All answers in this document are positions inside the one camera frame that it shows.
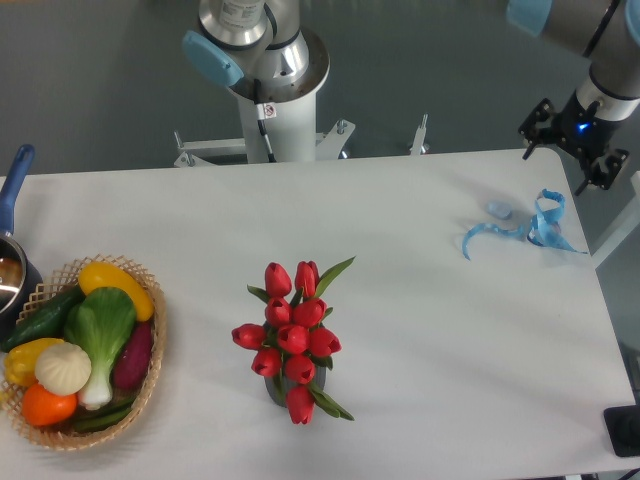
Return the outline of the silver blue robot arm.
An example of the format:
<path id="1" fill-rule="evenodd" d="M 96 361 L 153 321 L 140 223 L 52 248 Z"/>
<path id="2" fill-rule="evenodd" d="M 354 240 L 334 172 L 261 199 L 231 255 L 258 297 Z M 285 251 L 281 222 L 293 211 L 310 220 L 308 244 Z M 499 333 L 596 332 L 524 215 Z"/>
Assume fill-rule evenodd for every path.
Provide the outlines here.
<path id="1" fill-rule="evenodd" d="M 589 59 L 588 76 L 556 110 L 541 100 L 518 131 L 524 159 L 539 145 L 556 145 L 579 163 L 588 186 L 609 189 L 629 152 L 613 149 L 615 132 L 639 106 L 639 3 L 637 1 L 510 1 L 508 21 Z"/>

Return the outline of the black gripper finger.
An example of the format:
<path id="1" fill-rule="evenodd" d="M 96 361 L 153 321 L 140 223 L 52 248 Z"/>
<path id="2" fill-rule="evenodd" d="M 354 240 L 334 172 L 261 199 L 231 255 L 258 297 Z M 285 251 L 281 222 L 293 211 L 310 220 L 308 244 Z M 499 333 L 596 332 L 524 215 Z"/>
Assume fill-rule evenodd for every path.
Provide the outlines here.
<path id="1" fill-rule="evenodd" d="M 580 153 L 577 160 L 584 174 L 584 180 L 574 191 L 574 195 L 579 196 L 588 186 L 608 190 L 628 158 L 629 152 L 624 149 L 609 150 L 602 158 L 590 158 Z"/>
<path id="2" fill-rule="evenodd" d="M 518 127 L 526 147 L 523 160 L 527 160 L 539 145 L 555 144 L 558 133 L 553 128 L 555 108 L 548 98 L 543 98 Z"/>

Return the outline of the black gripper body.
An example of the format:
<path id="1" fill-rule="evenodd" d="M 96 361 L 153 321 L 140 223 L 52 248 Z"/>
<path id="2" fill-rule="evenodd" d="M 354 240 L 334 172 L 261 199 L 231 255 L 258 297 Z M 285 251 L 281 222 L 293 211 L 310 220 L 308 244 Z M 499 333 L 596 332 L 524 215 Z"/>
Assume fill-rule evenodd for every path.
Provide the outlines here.
<path id="1" fill-rule="evenodd" d="M 553 129 L 559 135 L 557 145 L 574 158 L 580 155 L 594 160 L 609 148 L 618 122 L 604 120 L 584 108 L 574 92 L 563 110 L 553 119 Z"/>

